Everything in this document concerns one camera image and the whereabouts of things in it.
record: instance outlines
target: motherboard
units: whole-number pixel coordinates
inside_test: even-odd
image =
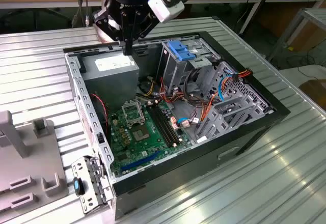
[[[116,177],[140,169],[154,161],[175,154],[192,144],[182,128],[173,129],[173,116],[166,102],[154,106],[131,103],[109,114],[111,121],[111,149],[115,160],[111,170]],[[130,120],[144,117],[144,121],[130,124]]]

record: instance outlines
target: yellow wire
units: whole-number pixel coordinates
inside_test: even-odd
[[[247,71],[248,71],[248,70],[245,70],[245,71],[243,71],[243,72],[240,72],[239,75],[240,75],[240,74],[244,74],[244,73],[246,73]]]
[[[152,81],[151,88],[149,89],[148,93],[144,94],[144,96],[147,97],[147,96],[151,95],[151,93],[153,92],[153,88],[154,88],[154,82]]]

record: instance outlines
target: red wire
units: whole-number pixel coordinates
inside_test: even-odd
[[[105,113],[105,131],[107,133],[108,124],[107,124],[107,113],[106,113],[105,105],[104,105],[103,101],[96,94],[91,93],[91,95],[94,96],[95,98],[97,98],[97,100],[100,101],[100,103],[102,104],[102,107],[103,107],[103,110]]]

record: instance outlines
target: metal bracket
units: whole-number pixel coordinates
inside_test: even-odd
[[[71,167],[73,175],[81,180],[85,189],[85,193],[80,195],[84,214],[100,206],[112,206],[111,201],[115,199],[112,188],[107,176],[103,174],[103,166],[100,165],[97,157],[84,156],[74,162]]]

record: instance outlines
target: workbench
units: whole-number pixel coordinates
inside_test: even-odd
[[[221,21],[159,24],[148,36],[209,32],[291,114],[249,151],[130,213],[119,223],[325,223],[325,112]],[[89,155],[72,99],[63,48],[99,44],[92,27],[0,36],[0,109],[16,126],[46,117],[55,124],[69,195],[8,223],[113,223],[106,209],[83,218],[72,164]]]

